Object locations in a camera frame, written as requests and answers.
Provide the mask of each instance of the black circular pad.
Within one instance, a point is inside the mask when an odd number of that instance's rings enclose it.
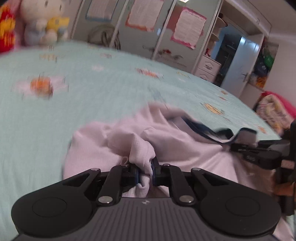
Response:
[[[33,212],[40,217],[51,218],[62,214],[67,208],[67,203],[56,197],[40,199],[33,204]]]
[[[259,191],[233,185],[213,187],[200,203],[203,219],[235,237],[257,237],[273,231],[281,217],[279,205]]]
[[[13,205],[11,217],[18,230],[42,238],[59,237],[84,226],[92,205],[75,187],[52,185],[27,194]]]
[[[249,197],[233,197],[225,204],[227,210],[236,216],[253,216],[260,210],[260,204]]]

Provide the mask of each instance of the drawer handle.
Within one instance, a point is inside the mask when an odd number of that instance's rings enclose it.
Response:
[[[207,76],[205,74],[201,74],[200,77],[204,80],[207,80]]]
[[[211,70],[212,67],[208,66],[208,65],[205,65],[205,67],[208,69],[208,70]]]

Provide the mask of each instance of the white drawer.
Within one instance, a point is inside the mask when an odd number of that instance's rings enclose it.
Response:
[[[211,83],[213,83],[214,80],[215,80],[215,76],[207,73],[206,71],[203,71],[202,69],[197,69],[196,72],[195,72],[195,76],[200,77],[200,78],[202,78],[204,80],[207,80],[207,81],[209,81]]]
[[[207,73],[216,76],[220,69],[221,64],[218,62],[203,56],[202,59],[200,60],[200,63],[198,65],[199,69],[202,69],[203,71],[206,71]]]

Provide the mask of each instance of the ceiling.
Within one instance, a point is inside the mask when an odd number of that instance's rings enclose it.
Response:
[[[272,32],[296,33],[296,11],[285,0],[248,0],[270,22]]]
[[[224,1],[221,13],[232,22],[242,28],[248,35],[260,34],[260,30],[245,15],[233,7],[230,3]]]

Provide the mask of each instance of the bed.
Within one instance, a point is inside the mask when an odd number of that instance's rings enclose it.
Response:
[[[46,93],[34,80],[52,80]],[[83,42],[0,57],[0,240],[17,235],[10,217],[24,194],[60,181],[71,136],[91,121],[113,122],[147,102],[184,109],[211,129],[278,135],[239,99],[189,73]]]

